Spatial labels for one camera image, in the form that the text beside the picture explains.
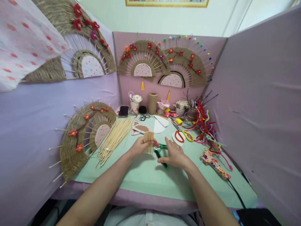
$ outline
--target bamboo stick bundle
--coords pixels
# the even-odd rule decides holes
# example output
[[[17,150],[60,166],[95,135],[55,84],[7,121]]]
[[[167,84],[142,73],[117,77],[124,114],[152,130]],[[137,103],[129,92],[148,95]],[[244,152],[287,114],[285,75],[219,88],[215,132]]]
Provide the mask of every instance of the bamboo stick bundle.
[[[132,129],[134,118],[119,118],[113,124],[110,132],[107,135],[106,140],[100,146],[97,157],[99,161],[96,165],[101,162],[100,167],[102,167],[108,158],[112,155],[112,152],[117,148],[117,146],[122,142],[122,140],[128,135]]]
[[[152,131],[147,131],[144,133],[144,142],[149,141],[149,140],[154,140],[154,132],[152,132]],[[144,150],[144,153],[153,154],[153,148],[154,148],[153,144],[149,145]]]

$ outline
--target smartphone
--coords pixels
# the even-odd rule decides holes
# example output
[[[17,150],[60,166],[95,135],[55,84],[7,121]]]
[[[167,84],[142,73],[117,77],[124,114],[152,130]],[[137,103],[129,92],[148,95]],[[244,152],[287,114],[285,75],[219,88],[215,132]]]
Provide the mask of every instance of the smartphone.
[[[119,116],[128,116],[129,114],[129,106],[121,106],[119,110]]]

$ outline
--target semicircle fan decoration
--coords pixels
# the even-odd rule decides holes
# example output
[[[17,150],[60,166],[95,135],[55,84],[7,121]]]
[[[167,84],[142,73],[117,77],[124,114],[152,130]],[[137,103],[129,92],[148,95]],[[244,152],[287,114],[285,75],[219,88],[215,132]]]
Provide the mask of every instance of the semicircle fan decoration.
[[[181,37],[169,37],[169,47],[166,45],[167,39],[164,39],[164,50],[160,47],[161,42],[155,45],[153,41],[140,40],[129,44],[120,56],[118,73],[140,76],[154,83],[178,88],[207,85],[214,70],[213,62],[210,62],[210,53],[206,52],[206,48],[202,48],[203,44],[200,45],[201,52],[199,49],[190,50],[191,41],[194,43],[193,48],[200,43],[196,42],[196,38],[192,39],[192,36],[185,36],[185,42],[182,42],[185,47],[178,46],[177,41]],[[143,64],[149,66],[151,75]]]
[[[23,81],[49,83],[102,76],[116,71],[114,57],[100,26],[74,0],[33,0],[71,50],[51,59]]]
[[[63,175],[65,183],[99,148],[116,121],[114,109],[105,103],[92,102],[77,109],[73,117],[65,115],[70,118],[66,129],[56,129],[65,131],[62,144],[59,146],[61,160],[54,164],[61,163],[62,173],[57,178]]]

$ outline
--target yellow-handled scissors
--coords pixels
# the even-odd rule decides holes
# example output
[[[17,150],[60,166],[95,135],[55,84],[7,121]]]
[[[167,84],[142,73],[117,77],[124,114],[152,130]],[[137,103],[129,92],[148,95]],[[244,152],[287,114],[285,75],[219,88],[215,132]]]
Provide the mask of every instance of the yellow-handled scissors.
[[[180,143],[184,143],[184,138],[181,136],[180,132],[182,132],[184,134],[184,136],[186,137],[186,139],[189,141],[189,142],[193,142],[194,141],[194,138],[193,136],[186,132],[185,130],[181,130],[176,124],[172,123],[174,125],[174,127],[177,129],[177,132],[175,134],[175,138],[178,142]],[[181,141],[177,138],[177,134],[179,134],[179,136],[181,137]]]

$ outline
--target table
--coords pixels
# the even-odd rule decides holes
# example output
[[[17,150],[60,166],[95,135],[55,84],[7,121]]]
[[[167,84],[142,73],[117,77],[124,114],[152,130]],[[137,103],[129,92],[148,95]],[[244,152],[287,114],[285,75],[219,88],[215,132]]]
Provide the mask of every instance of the table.
[[[157,141],[163,144],[165,144],[164,137],[166,136],[168,139],[172,139],[172,133],[175,132],[175,127],[171,124],[170,119],[168,120],[170,123],[169,126],[165,128],[165,131],[154,134]],[[155,119],[152,117],[141,123],[153,129],[154,122]],[[102,168],[95,168],[98,162],[95,154],[95,157],[89,159],[73,180],[83,183],[94,182],[97,177],[106,171],[132,146],[138,136],[142,136],[142,134],[132,136],[131,133],[129,133],[129,135],[114,150],[113,154]],[[196,142],[191,143],[187,140],[185,140],[182,147],[185,154],[196,164],[226,206],[231,208],[242,208],[236,193],[228,182],[223,180],[211,166],[203,164],[199,159],[206,147]],[[247,208],[255,208],[257,206],[257,195],[242,177],[237,168],[232,165],[233,171],[231,172],[228,170],[228,166],[223,158],[218,158],[217,160],[224,168],[225,172],[231,175],[231,183],[240,194],[245,206]],[[166,171],[161,164],[157,163],[155,154],[142,154],[136,158],[130,165],[119,188],[116,195],[122,196],[124,200],[127,200],[126,196],[133,194],[131,192],[135,192],[142,194],[142,197],[148,197],[148,195],[153,198],[164,197],[173,201],[177,200],[178,203],[185,203],[186,207],[189,205],[192,205],[190,206],[191,208],[196,207],[194,202],[195,199],[185,172],[172,166],[170,166],[169,171]]]

